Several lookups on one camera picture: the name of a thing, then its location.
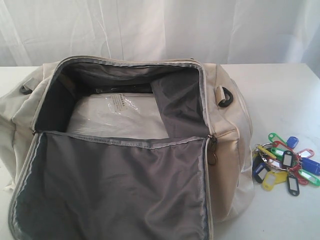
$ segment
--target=clear plastic wrap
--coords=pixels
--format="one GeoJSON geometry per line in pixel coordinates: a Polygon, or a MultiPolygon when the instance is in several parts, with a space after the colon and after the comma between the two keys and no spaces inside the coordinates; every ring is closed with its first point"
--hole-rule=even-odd
{"type": "Polygon", "coordinates": [[[74,108],[67,132],[98,137],[168,138],[155,97],[146,93],[84,97],[74,108]]]}

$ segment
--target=bunch of key tags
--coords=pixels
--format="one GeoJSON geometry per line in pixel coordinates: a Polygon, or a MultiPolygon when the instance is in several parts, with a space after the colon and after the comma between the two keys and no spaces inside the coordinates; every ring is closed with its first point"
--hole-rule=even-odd
{"type": "Polygon", "coordinates": [[[320,163],[311,160],[315,152],[309,148],[294,152],[299,139],[295,136],[284,141],[276,133],[270,133],[271,143],[257,145],[253,151],[252,175],[265,190],[286,182],[293,196],[300,194],[299,184],[320,186],[320,163]]]}

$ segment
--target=white backdrop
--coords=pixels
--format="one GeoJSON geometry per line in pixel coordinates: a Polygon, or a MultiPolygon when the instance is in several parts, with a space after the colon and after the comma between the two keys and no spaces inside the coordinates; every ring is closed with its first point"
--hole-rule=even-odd
{"type": "Polygon", "coordinates": [[[71,55],[303,62],[320,76],[320,0],[0,0],[0,66],[71,55]]]}

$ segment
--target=zipper pull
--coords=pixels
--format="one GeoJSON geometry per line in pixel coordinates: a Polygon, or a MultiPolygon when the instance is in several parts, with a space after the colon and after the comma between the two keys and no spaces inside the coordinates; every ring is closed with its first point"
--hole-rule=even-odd
{"type": "Polygon", "coordinates": [[[213,135],[208,135],[208,138],[210,138],[208,143],[208,155],[207,155],[207,162],[209,165],[214,166],[218,162],[218,158],[216,155],[216,148],[217,148],[217,138],[213,135]]]}

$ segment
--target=white table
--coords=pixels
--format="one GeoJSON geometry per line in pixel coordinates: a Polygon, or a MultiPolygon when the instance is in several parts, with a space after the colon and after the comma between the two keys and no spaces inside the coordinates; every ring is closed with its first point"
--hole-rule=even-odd
{"type": "MultiPolygon", "coordinates": [[[[310,148],[320,162],[320,80],[302,63],[231,64],[223,68],[246,99],[253,124],[251,146],[268,142],[268,133],[285,140],[298,137],[295,150],[310,148]]],[[[0,67],[0,96],[11,90],[35,67],[0,67]]],[[[10,180],[0,163],[0,189],[10,180]]],[[[0,190],[0,239],[11,240],[7,215],[11,193],[0,190]]],[[[301,186],[298,197],[286,183],[271,192],[255,183],[255,197],[239,217],[214,227],[215,240],[318,240],[320,189],[301,186]]]]}

